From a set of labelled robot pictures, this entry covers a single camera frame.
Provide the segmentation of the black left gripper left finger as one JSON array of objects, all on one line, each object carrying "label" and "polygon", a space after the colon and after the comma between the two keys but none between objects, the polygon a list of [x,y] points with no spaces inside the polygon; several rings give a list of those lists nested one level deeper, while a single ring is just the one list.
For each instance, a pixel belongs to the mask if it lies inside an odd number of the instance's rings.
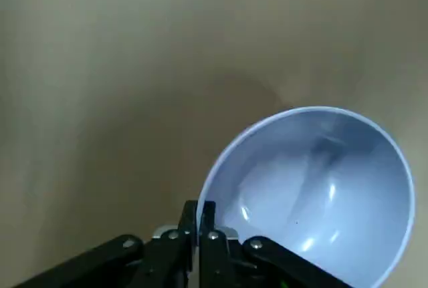
[{"label": "black left gripper left finger", "polygon": [[186,287],[195,247],[197,201],[179,223],[159,227],[144,242],[125,234],[21,283],[19,287]]}]

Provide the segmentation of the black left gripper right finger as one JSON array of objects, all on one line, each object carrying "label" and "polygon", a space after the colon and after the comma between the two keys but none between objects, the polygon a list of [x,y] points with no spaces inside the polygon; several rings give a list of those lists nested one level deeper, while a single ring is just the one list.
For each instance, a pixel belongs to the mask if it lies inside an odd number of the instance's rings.
[{"label": "black left gripper right finger", "polygon": [[348,287],[275,241],[254,236],[240,243],[233,230],[215,226],[213,201],[199,224],[200,287]]}]

